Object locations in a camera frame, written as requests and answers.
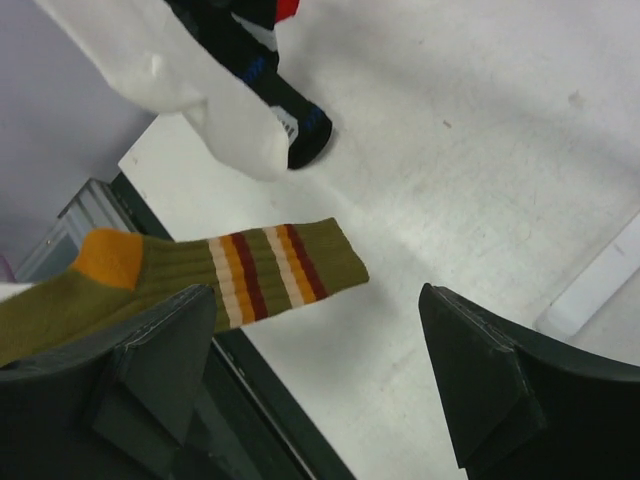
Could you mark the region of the white sock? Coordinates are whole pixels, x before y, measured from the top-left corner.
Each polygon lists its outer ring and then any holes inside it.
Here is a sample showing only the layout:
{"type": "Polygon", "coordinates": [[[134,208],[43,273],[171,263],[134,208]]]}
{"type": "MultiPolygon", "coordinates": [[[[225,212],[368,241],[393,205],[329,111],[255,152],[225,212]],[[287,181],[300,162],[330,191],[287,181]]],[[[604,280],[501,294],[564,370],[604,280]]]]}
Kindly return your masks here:
{"type": "Polygon", "coordinates": [[[276,115],[192,37],[164,1],[41,1],[109,86],[157,114],[182,114],[214,158],[254,179],[287,170],[276,115]]]}

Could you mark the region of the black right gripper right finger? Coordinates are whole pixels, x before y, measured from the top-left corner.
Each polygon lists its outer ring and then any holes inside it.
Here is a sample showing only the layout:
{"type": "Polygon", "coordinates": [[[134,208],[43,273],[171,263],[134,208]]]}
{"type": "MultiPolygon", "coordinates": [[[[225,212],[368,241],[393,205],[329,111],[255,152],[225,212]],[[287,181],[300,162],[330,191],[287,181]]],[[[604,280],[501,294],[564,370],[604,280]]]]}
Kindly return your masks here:
{"type": "Polygon", "coordinates": [[[639,369],[425,284],[422,328],[470,479],[636,479],[639,369]]]}

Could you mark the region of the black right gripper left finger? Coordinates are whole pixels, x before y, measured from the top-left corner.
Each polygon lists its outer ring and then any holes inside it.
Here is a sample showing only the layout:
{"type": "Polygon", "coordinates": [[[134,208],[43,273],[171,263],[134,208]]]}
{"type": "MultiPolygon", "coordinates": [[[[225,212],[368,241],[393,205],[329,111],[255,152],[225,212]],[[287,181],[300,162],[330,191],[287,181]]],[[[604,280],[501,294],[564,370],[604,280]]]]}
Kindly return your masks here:
{"type": "Polygon", "coordinates": [[[4,479],[168,479],[216,321],[191,286],[124,322],[1,369],[4,479]]]}

